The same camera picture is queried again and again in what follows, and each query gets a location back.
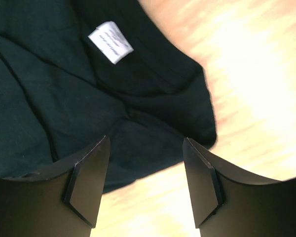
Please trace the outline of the black t-shirt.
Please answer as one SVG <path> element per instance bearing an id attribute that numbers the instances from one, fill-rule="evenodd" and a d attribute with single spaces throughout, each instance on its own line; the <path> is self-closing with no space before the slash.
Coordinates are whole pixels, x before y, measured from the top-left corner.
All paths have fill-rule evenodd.
<path id="1" fill-rule="evenodd" d="M 0 178 L 107 136 L 108 193 L 217 138 L 203 68 L 136 0 L 0 0 Z"/>

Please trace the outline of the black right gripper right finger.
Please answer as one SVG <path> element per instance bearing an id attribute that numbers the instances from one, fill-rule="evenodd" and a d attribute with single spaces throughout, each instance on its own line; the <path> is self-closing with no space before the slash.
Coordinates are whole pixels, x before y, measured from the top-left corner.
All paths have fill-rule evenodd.
<path id="1" fill-rule="evenodd" d="M 196 228 L 203 237 L 296 237 L 296 177 L 244 170 L 196 141 L 183 142 Z"/>

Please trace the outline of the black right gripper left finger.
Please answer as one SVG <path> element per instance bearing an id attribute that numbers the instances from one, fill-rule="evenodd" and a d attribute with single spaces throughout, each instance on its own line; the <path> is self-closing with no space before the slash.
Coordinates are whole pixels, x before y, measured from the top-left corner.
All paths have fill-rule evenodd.
<path id="1" fill-rule="evenodd" d="M 0 237 L 88 237 L 96 227 L 110 140 L 19 178 L 0 178 Z"/>

